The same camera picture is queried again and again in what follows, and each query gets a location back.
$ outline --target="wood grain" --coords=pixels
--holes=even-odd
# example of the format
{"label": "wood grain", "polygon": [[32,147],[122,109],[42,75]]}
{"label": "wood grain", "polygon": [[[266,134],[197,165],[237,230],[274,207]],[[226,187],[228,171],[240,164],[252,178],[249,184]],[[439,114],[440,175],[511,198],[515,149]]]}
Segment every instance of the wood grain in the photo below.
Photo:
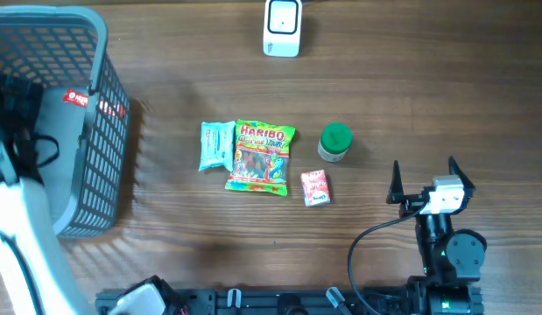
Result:
{"label": "wood grain", "polygon": [[[349,244],[397,217],[393,160],[412,193],[454,155],[478,188],[454,227],[489,242],[487,313],[542,314],[542,1],[310,3],[297,59],[263,56],[263,3],[93,9],[133,116],[117,224],[62,242],[90,303],[153,274],[176,288],[348,287]],[[296,127],[288,197],[197,172],[201,122],[238,118]],[[334,121],[355,142],[328,164],[316,146]],[[319,169],[333,203],[306,208],[299,175]],[[419,275],[413,223],[370,235],[354,262],[361,285]]]}

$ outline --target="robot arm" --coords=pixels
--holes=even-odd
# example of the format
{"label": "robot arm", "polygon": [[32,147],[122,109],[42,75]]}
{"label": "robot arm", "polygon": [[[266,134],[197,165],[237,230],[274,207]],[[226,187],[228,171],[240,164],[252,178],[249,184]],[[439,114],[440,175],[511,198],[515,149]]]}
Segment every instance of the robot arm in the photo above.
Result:
{"label": "robot arm", "polygon": [[[33,155],[27,140],[0,142],[0,274],[14,311],[95,314],[53,231]],[[145,281],[121,295],[109,314],[162,314],[177,304],[168,288],[161,279]]]}
{"label": "robot arm", "polygon": [[93,314],[53,232],[43,185],[12,176],[10,154],[0,143],[0,274],[16,314]]}

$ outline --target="haribo logo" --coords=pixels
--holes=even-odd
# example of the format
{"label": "haribo logo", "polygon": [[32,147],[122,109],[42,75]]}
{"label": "haribo logo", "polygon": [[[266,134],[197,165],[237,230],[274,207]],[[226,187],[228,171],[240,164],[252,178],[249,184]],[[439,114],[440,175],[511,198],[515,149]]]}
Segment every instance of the haribo logo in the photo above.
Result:
{"label": "haribo logo", "polygon": [[240,129],[240,134],[246,135],[246,136],[268,137],[270,139],[276,138],[279,141],[282,141],[285,139],[285,133],[282,131],[277,132],[274,130],[251,128],[245,125],[243,125],[242,128]]}

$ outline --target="light blue packet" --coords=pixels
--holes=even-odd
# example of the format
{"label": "light blue packet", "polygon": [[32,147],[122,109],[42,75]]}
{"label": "light blue packet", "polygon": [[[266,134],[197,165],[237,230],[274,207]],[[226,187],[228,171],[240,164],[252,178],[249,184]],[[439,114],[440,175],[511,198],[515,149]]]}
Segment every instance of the light blue packet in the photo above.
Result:
{"label": "light blue packet", "polygon": [[199,172],[224,165],[234,169],[234,129],[236,122],[203,122],[201,125],[201,165]]}

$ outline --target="white device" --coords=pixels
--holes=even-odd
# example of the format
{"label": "white device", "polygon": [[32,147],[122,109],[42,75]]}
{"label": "white device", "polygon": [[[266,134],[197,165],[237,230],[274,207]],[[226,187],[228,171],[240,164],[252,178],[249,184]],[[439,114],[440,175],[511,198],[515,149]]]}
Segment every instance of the white device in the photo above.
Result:
{"label": "white device", "polygon": [[266,0],[263,52],[273,57],[296,57],[302,26],[300,0]]}

